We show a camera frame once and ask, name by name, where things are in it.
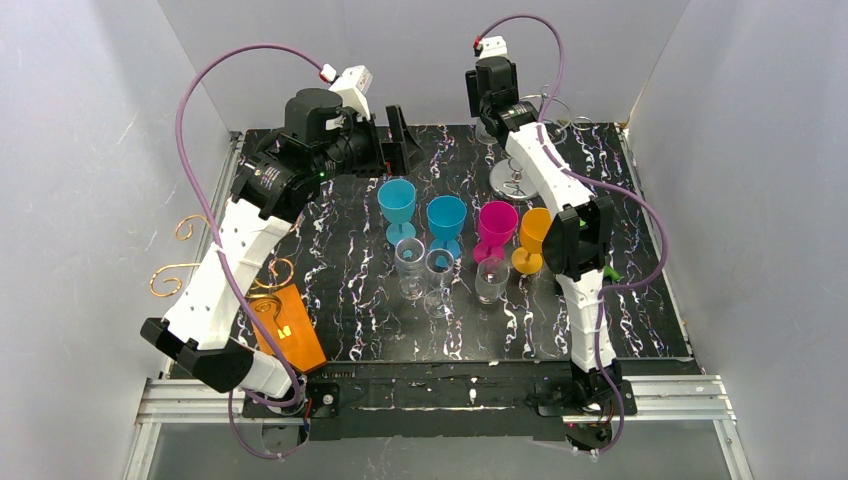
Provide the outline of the pink wine glass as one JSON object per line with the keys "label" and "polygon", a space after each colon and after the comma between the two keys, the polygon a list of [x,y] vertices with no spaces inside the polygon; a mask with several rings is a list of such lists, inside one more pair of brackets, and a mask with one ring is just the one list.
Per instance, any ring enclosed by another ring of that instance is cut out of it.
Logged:
{"label": "pink wine glass", "polygon": [[487,258],[505,258],[504,245],[514,235],[519,221],[515,207],[504,201],[490,201],[480,210],[477,221],[478,244],[473,258],[480,263]]}

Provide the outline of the orange wine glass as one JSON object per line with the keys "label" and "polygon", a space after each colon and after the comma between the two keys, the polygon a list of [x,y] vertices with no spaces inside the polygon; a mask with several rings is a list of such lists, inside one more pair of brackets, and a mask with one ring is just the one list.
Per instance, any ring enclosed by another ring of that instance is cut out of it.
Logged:
{"label": "orange wine glass", "polygon": [[551,224],[551,214],[545,207],[532,208],[522,216],[519,228],[520,246],[511,256],[513,268],[520,274],[532,275],[542,269],[543,241]]}

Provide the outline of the green wine glass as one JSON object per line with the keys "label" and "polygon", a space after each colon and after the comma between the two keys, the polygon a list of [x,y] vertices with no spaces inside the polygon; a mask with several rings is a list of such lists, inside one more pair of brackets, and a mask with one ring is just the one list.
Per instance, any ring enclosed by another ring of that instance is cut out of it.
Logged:
{"label": "green wine glass", "polygon": [[612,266],[612,229],[603,225],[596,227],[586,221],[579,222],[578,260],[582,271],[602,269],[605,279],[619,282],[621,274]]}

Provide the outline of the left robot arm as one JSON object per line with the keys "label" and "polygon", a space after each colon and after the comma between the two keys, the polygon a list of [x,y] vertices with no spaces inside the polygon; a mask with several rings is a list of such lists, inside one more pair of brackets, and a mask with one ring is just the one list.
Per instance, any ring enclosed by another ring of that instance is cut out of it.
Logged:
{"label": "left robot arm", "polygon": [[210,388],[241,388],[279,407],[300,400],[291,365],[235,340],[231,327],[271,250],[323,183],[404,176],[422,161],[397,105],[386,108],[391,138],[380,140],[366,99],[371,83],[365,66],[348,67],[328,88],[302,89],[286,103],[284,126],[237,168],[224,218],[188,286],[163,317],[142,324],[143,339]]}

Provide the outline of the clear wine glass front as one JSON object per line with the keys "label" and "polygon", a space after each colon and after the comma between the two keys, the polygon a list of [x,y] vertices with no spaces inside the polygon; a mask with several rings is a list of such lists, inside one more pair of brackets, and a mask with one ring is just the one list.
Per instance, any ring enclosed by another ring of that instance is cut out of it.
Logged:
{"label": "clear wine glass front", "polygon": [[425,277],[430,291],[424,297],[425,312],[443,318],[448,309],[448,290],[454,276],[455,259],[450,251],[437,248],[425,257]]}

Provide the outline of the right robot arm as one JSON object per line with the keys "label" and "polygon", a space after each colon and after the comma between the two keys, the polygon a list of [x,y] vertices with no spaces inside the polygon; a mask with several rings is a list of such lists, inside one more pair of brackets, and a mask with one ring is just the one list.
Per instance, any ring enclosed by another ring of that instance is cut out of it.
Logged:
{"label": "right robot arm", "polygon": [[600,296],[614,208],[578,179],[550,140],[535,106],[519,96],[517,67],[500,36],[478,38],[475,66],[465,74],[473,118],[516,161],[544,206],[531,233],[554,274],[571,323],[572,383],[564,396],[577,408],[607,403],[621,382]]}

